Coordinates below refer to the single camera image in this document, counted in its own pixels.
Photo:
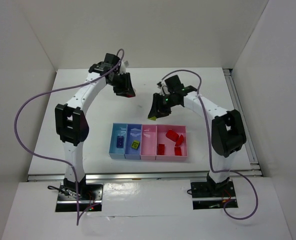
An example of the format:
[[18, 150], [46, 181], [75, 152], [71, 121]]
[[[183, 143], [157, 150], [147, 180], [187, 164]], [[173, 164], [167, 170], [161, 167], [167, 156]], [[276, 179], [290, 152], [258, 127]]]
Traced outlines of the red rectangular lego brick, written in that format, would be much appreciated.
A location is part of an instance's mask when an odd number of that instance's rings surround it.
[[165, 145], [162, 143], [159, 143], [157, 146], [157, 155], [163, 156], [165, 154]]

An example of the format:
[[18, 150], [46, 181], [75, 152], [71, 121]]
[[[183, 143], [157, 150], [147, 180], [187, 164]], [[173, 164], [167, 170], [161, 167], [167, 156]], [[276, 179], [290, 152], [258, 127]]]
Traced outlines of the red rounded lego brick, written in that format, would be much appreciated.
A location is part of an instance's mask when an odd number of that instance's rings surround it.
[[178, 134], [177, 132], [175, 132], [174, 130], [172, 130], [172, 129], [169, 129], [169, 130], [166, 132], [165, 136], [166, 136], [169, 140], [171, 140], [171, 141], [173, 141], [173, 142], [176, 142], [176, 141], [178, 140], [178, 138], [179, 138], [179, 134]]

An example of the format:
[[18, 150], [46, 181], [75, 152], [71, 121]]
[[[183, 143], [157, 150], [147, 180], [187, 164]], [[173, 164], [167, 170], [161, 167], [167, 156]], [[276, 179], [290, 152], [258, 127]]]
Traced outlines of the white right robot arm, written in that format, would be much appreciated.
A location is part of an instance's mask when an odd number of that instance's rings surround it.
[[155, 120], [171, 114], [171, 108], [182, 106], [204, 118], [209, 150], [207, 189], [217, 196], [227, 187], [230, 170], [238, 151], [246, 143], [246, 133], [238, 110], [227, 110], [200, 94], [198, 87], [184, 86], [178, 75], [157, 83], [148, 118]]

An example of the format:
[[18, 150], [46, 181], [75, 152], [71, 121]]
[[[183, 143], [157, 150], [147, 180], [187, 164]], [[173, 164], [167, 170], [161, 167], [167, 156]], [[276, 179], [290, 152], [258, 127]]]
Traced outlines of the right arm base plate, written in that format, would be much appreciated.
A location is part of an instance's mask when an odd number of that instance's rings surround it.
[[191, 182], [190, 189], [186, 191], [192, 197], [194, 210], [238, 208], [235, 187], [232, 181], [217, 193], [211, 193], [206, 182]]

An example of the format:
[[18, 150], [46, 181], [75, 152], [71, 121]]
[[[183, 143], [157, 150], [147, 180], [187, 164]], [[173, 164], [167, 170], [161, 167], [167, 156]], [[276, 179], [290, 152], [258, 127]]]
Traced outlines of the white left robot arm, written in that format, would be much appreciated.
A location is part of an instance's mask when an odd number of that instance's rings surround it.
[[65, 104], [55, 107], [55, 129], [63, 143], [64, 159], [69, 163], [64, 175], [65, 189], [83, 196], [87, 192], [83, 166], [83, 145], [90, 127], [86, 113], [99, 92], [107, 85], [120, 97], [135, 97], [130, 73], [122, 59], [107, 53], [103, 61], [93, 64], [84, 83]]

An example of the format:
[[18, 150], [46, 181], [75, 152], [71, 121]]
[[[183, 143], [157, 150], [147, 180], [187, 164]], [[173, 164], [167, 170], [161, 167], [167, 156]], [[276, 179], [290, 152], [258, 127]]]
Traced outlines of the red arched lego cap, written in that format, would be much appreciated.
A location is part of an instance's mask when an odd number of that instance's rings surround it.
[[175, 142], [175, 147], [180, 147], [184, 143], [185, 137], [181, 134]]

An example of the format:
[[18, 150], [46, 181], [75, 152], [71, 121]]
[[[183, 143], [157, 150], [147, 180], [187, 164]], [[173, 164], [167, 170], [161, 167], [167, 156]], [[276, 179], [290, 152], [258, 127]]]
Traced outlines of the red curved lego brick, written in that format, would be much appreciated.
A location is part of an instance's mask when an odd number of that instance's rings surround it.
[[183, 154], [182, 154], [182, 149], [181, 149], [180, 146], [175, 146], [175, 147], [174, 147], [174, 154], [175, 154], [176, 156], [182, 156], [182, 155], [183, 155]]

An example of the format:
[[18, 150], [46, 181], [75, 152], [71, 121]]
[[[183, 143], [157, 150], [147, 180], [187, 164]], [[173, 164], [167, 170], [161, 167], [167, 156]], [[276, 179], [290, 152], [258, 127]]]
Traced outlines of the red green white lego stack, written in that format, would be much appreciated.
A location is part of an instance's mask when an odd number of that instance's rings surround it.
[[126, 98], [133, 98], [133, 97], [135, 97], [136, 96], [136, 94], [135, 93], [126, 93], [125, 95], [124, 95]]

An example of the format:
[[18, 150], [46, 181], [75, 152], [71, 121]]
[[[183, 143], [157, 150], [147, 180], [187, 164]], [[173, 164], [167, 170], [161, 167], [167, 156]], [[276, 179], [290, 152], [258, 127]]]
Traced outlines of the purple lego brick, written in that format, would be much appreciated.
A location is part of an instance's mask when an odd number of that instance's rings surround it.
[[122, 135], [118, 135], [116, 138], [116, 148], [123, 149], [124, 148], [125, 137]]

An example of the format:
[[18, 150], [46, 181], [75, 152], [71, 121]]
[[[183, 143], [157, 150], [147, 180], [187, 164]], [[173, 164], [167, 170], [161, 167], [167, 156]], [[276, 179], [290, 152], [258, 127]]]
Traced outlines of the green square lego brick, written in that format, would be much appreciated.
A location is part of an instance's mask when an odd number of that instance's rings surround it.
[[148, 117], [148, 119], [151, 120], [151, 121], [156, 121], [157, 117], [156, 116], [151, 116], [151, 117]]

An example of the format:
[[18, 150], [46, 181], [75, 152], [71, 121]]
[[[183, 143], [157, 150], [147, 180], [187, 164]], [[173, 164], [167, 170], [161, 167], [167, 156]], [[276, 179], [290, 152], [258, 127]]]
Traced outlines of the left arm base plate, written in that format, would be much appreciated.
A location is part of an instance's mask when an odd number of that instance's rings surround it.
[[[77, 211], [77, 194], [69, 189], [64, 188], [61, 184], [59, 187], [48, 186], [49, 190], [56, 190], [57, 201], [55, 212], [69, 213]], [[78, 194], [79, 210], [83, 212], [101, 212], [103, 199], [103, 184], [89, 184], [86, 186], [85, 192]]]

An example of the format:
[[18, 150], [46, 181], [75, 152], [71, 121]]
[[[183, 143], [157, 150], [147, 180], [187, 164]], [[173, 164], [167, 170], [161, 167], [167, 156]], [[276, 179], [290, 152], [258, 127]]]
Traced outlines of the lime green lego brick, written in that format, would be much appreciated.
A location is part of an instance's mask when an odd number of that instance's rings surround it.
[[131, 145], [130, 145], [130, 147], [131, 147], [132, 149], [134, 149], [134, 150], [138, 150], [138, 149], [139, 149], [139, 146], [140, 146], [140, 141], [139, 141], [139, 140], [134, 140], [134, 141], [131, 143]]

